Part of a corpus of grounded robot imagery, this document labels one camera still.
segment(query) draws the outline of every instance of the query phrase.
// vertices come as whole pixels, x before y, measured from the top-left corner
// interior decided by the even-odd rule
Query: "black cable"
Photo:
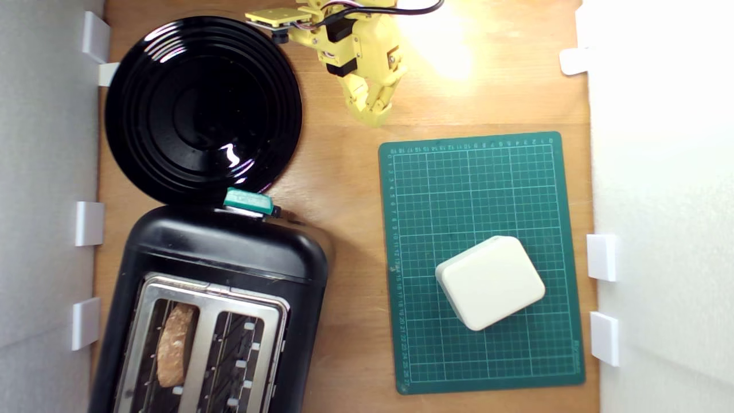
[[[330,16],[327,16],[324,20],[315,24],[315,27],[324,26],[326,24],[332,24],[352,13],[373,13],[373,14],[384,14],[384,15],[426,15],[434,12],[443,6],[444,0],[438,0],[438,2],[431,7],[424,9],[396,9],[393,7],[351,7],[344,9],[340,12],[336,12]]]

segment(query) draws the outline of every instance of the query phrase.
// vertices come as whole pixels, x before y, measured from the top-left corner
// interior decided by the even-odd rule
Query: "bread slice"
[[[162,387],[180,386],[186,380],[197,307],[178,303],[168,314],[158,341],[158,382]]]

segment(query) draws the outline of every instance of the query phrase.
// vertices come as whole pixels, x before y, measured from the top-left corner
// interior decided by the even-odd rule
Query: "green cutting mat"
[[[379,160],[398,391],[583,383],[561,136],[386,143]],[[546,293],[475,332],[454,314],[435,268],[495,235],[520,239]]]

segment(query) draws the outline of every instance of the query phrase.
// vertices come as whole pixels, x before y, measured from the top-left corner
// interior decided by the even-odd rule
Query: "toaster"
[[[90,412],[299,412],[330,260],[325,233],[292,220],[149,212],[126,243]]]

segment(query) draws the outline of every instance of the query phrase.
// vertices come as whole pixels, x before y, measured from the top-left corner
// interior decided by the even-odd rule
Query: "white box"
[[[604,281],[617,280],[617,258],[614,235],[588,234],[586,236],[586,260],[589,277]]]
[[[436,278],[470,329],[482,330],[538,301],[545,285],[514,237],[492,237],[438,265]]]
[[[619,366],[619,323],[616,318],[591,312],[592,355],[614,367]]]

